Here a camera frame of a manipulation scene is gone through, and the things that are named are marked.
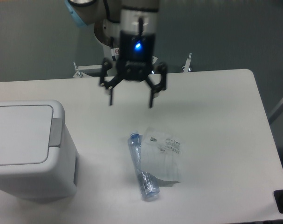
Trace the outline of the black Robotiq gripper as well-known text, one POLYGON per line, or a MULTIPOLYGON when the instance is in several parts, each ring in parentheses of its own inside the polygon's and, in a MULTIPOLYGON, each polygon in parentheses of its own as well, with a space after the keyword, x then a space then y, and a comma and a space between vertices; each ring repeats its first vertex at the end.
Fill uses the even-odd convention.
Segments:
POLYGON ((113 89, 122 81, 146 81, 150 87, 149 108, 153 107, 155 94, 167 89, 167 64, 161 62, 156 67, 160 74, 160 82, 154 84, 148 76, 153 69, 152 56, 155 44, 155 34, 137 35, 120 32, 119 57, 116 63, 117 74, 106 81, 107 71, 112 68, 108 58, 102 61, 99 86, 104 87, 110 96, 109 106, 113 105, 113 89))

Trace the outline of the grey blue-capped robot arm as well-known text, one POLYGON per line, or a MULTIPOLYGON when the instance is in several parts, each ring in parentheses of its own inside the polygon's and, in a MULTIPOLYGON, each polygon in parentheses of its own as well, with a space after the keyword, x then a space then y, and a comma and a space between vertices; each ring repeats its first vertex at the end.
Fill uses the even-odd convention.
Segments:
POLYGON ((99 86, 109 96, 123 80, 143 82, 150 88, 149 107, 167 89, 167 64, 153 64, 160 1, 158 0, 67 0, 65 5, 79 27, 101 23, 111 49, 118 53, 104 58, 99 86))

